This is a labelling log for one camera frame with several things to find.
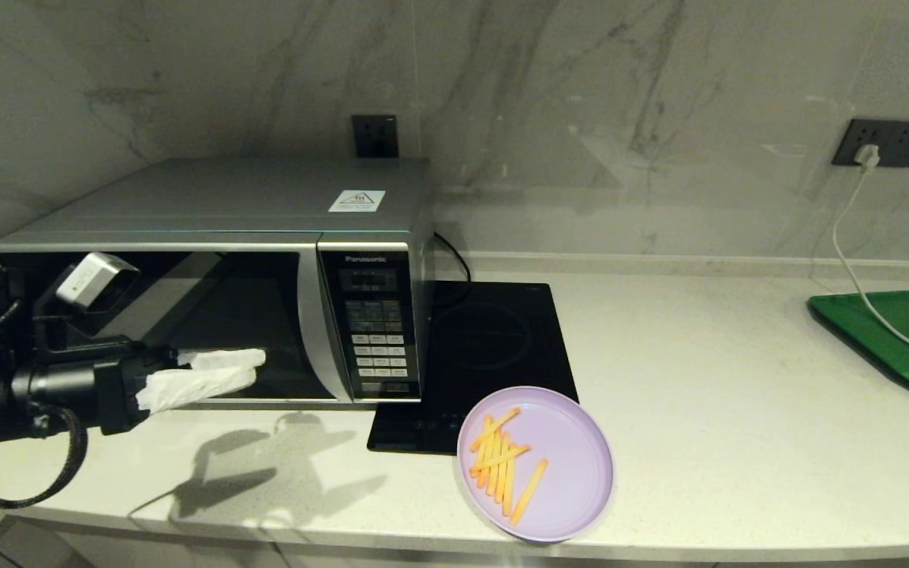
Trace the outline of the glossy beige base cabinet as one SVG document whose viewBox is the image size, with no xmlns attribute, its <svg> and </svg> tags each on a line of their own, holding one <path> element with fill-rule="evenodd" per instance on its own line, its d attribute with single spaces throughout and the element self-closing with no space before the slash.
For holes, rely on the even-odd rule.
<svg viewBox="0 0 909 568">
<path fill-rule="evenodd" d="M 621 560 L 181 538 L 0 522 L 0 568 L 909 568 L 909 557 L 800 562 Z"/>
</svg>

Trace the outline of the purple round plate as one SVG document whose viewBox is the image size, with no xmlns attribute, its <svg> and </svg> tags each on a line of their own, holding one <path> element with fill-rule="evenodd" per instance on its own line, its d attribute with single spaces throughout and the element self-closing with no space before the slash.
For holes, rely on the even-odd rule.
<svg viewBox="0 0 909 568">
<path fill-rule="evenodd" d="M 470 446 L 485 421 L 497 420 L 515 407 L 520 414 L 502 426 L 517 446 L 531 450 L 515 459 L 514 505 L 526 489 L 541 459 L 548 459 L 541 484 L 518 525 L 501 513 L 501 504 L 477 488 L 469 468 L 477 452 Z M 608 439 L 580 404 L 558 392 L 537 386 L 516 386 L 484 397 L 462 424 L 457 442 L 459 478 L 469 503 L 496 528 L 521 540 L 558 543 L 581 535 L 605 513 L 615 484 L 615 464 Z"/>
</svg>

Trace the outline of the wide black wall socket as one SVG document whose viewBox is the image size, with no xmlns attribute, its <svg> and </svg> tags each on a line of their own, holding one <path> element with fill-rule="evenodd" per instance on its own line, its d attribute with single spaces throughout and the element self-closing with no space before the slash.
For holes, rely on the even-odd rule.
<svg viewBox="0 0 909 568">
<path fill-rule="evenodd" d="M 859 152 L 877 147 L 878 166 L 909 168 L 909 120 L 852 118 L 831 159 L 833 166 L 861 166 Z"/>
</svg>

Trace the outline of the white warning sticker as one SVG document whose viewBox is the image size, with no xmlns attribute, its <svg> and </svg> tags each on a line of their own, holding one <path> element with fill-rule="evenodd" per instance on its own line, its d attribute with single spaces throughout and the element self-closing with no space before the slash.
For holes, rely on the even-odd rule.
<svg viewBox="0 0 909 568">
<path fill-rule="evenodd" d="M 383 190 L 343 190 L 328 208 L 330 213 L 374 213 L 387 195 Z"/>
</svg>

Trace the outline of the silver Panasonic microwave oven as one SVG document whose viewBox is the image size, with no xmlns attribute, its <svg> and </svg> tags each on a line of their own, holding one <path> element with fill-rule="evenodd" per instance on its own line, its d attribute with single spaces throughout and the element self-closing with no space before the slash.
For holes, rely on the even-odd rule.
<svg viewBox="0 0 909 568">
<path fill-rule="evenodd" d="M 0 237 L 8 248 L 313 245 L 350 402 L 419 402 L 432 320 L 427 159 L 168 159 Z M 377 212 L 330 213 L 343 190 Z"/>
</svg>

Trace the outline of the black induction cooktop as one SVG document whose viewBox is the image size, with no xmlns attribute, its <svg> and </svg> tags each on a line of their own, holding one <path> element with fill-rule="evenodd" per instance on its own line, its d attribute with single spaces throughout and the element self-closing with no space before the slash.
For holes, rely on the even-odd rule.
<svg viewBox="0 0 909 568">
<path fill-rule="evenodd" d="M 379 404 L 366 446 L 372 452 L 455 455 L 469 411 L 514 386 L 578 399 L 551 287 L 437 281 L 425 395 L 418 403 Z"/>
</svg>

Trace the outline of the small black wall socket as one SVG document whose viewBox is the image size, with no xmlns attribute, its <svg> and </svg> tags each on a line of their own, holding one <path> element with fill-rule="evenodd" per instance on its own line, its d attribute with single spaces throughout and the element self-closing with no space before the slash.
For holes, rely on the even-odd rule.
<svg viewBox="0 0 909 568">
<path fill-rule="evenodd" d="M 351 132 L 359 159 L 399 158 L 398 122 L 393 114 L 351 115 Z"/>
</svg>

